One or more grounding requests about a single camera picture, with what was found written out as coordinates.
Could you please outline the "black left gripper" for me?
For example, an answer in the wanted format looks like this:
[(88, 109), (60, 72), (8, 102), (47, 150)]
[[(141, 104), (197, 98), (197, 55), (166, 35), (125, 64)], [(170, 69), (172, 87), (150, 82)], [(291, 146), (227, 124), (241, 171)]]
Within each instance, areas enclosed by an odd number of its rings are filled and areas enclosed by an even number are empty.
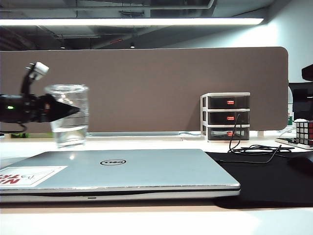
[(23, 102), (23, 123), (52, 122), (78, 113), (80, 108), (57, 101), (54, 96), (45, 94), (36, 97), (34, 94), (25, 96)]

